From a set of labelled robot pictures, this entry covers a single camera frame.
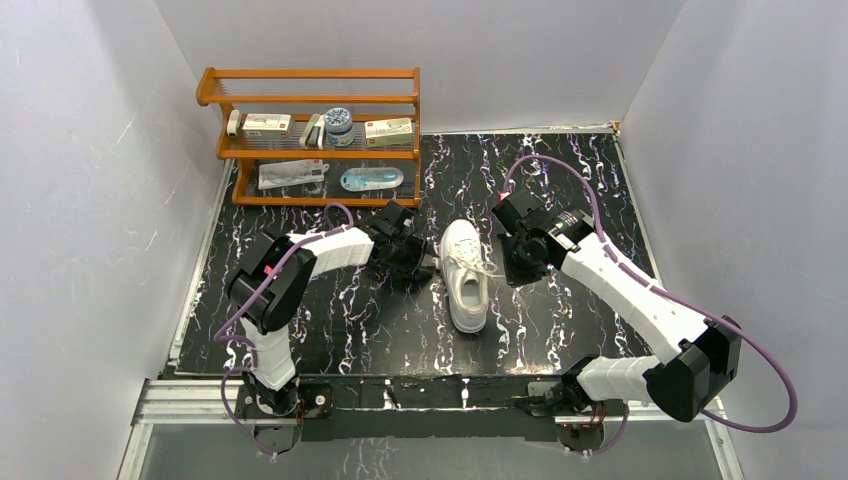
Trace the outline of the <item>white shoelace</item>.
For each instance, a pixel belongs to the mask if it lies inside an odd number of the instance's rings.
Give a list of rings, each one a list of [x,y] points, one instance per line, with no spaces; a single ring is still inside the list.
[[[434,260],[437,270],[445,277],[473,273],[479,278],[503,279],[497,266],[482,258],[479,250],[451,250],[444,248]]]

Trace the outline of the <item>white sneaker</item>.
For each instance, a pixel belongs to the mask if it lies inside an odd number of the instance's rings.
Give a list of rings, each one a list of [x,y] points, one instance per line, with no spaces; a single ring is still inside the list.
[[[451,222],[442,235],[438,254],[447,248],[451,250],[479,250],[482,256],[480,234],[468,220],[457,219]],[[449,313],[457,330],[466,334],[481,331],[488,312],[488,278],[479,278],[473,273],[445,278]]]

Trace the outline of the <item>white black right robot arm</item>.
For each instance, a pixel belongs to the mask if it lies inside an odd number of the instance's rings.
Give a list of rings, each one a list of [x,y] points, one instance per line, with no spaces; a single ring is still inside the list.
[[[510,286],[535,283],[555,268],[589,289],[649,346],[641,357],[579,360],[546,393],[548,407],[587,414],[607,400],[640,401],[689,422],[735,378],[741,349],[736,323],[710,320],[659,295],[651,278],[602,240],[590,215],[549,210],[526,191],[504,196],[492,212],[504,229],[498,238]]]

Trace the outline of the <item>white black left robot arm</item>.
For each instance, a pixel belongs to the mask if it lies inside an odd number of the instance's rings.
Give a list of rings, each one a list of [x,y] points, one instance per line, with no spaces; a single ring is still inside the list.
[[[415,234],[412,217],[411,210],[390,201],[329,230],[263,233],[255,240],[226,289],[237,310],[214,338],[247,347],[251,361],[241,377],[262,412],[287,416],[300,402],[289,324],[313,278],[361,266],[412,283],[432,277],[435,249]]]

